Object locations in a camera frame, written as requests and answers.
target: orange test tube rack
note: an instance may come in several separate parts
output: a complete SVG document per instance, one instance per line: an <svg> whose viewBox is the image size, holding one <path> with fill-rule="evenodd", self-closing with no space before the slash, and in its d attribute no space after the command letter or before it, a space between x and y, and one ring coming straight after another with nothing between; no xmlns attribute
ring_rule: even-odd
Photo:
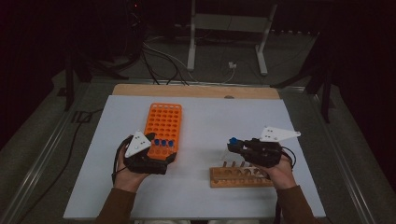
<svg viewBox="0 0 396 224"><path fill-rule="evenodd" d="M153 103L148 112L145 134L155 133L148 156L165 161L178 151L182 107L178 104Z"/></svg>

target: metal stand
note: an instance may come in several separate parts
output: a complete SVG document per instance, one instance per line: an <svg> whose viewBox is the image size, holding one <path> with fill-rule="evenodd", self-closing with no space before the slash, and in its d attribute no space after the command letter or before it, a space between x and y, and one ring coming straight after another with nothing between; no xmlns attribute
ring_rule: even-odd
<svg viewBox="0 0 396 224"><path fill-rule="evenodd" d="M262 33L262 42L255 47L257 60L260 67L260 73L263 76L268 74L265 59L262 54L268 34L271 30L271 24L276 12L276 4L271 6L271 11L267 18L229 16L229 15L209 15L195 12L195 0L191 0L191 37L189 59L187 60L187 69L192 72L195 66L195 29L210 30L230 30Z"/></svg>

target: white tabletop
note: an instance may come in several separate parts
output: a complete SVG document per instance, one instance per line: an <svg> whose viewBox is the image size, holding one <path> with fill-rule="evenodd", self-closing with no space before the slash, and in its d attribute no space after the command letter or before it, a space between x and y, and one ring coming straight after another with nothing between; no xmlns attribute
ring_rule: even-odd
<svg viewBox="0 0 396 224"><path fill-rule="evenodd" d="M129 134L145 129L154 102L182 105L179 151L166 175L151 175L140 186L132 217L252 219L275 215L273 188L212 189L209 167L222 166L220 157L231 137L260 137L265 125L293 130L282 100L109 96L64 218L98 216L112 187L110 175L116 149ZM314 216L325 217L297 138L280 144L297 156L294 175ZM229 156L242 160L237 154Z"/></svg>

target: hand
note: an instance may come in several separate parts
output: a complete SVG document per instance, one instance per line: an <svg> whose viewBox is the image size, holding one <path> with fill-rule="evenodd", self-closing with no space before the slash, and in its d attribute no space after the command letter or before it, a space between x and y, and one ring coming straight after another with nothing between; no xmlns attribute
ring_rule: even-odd
<svg viewBox="0 0 396 224"><path fill-rule="evenodd" d="M126 147L122 146L120 150L119 159L118 159L118 167L117 171L119 171L116 175L116 181L114 182L114 188L123 189L130 192L137 192L140 184L143 180L149 176L149 174L137 174L131 172L128 168L125 168L123 163L123 159L125 157Z"/></svg>
<svg viewBox="0 0 396 224"><path fill-rule="evenodd" d="M282 155L279 164L271 168L260 165L254 166L259 168L262 173L266 173L271 177L276 189L290 189L297 186L291 170L290 160L286 156Z"/></svg>

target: black strap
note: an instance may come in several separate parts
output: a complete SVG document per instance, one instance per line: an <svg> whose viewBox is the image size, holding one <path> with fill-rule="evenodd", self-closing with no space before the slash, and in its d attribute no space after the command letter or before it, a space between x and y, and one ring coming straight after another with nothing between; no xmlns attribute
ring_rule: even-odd
<svg viewBox="0 0 396 224"><path fill-rule="evenodd" d="M121 149L122 149L122 147L123 147L124 145L131 143L131 140L132 140L133 137L134 137L134 136L131 135L131 136L125 138L125 140L123 140L123 141L121 142L119 148L117 148L116 157L114 158L114 164L113 164L113 174L111 174L111 179L113 180L113 185L114 185L114 183L116 182L116 175L117 175L117 173L119 172L119 171L117 171L117 161L118 161L118 159L119 159L120 151L121 151Z"/></svg>

